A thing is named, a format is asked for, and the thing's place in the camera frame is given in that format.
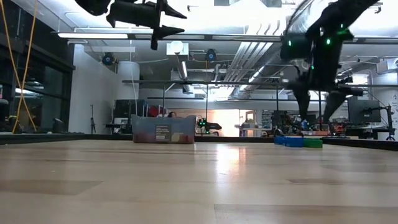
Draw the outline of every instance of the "blue block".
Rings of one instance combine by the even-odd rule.
[[[287,147],[304,147],[304,138],[286,138]]]
[[[283,145],[285,143],[285,137],[277,136],[274,138],[274,143],[278,145]]]

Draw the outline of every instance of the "white wall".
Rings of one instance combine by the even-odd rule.
[[[115,95],[116,74],[85,53],[82,45],[75,46],[72,92],[70,98],[69,131],[91,133],[91,107],[97,134],[109,133],[104,124],[110,123]]]

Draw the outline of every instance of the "label on bin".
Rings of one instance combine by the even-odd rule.
[[[156,125],[156,141],[169,142],[172,140],[172,126],[169,124]]]

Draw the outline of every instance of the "tripod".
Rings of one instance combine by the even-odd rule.
[[[91,134],[93,133],[97,133],[96,129],[95,129],[95,123],[94,123],[94,105],[90,105],[91,106]]]

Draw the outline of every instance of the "computer monitor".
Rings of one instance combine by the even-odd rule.
[[[357,100],[355,98],[348,99],[348,119],[351,123],[372,123],[381,122],[380,110],[366,110],[370,108],[378,108],[380,103],[377,100]]]

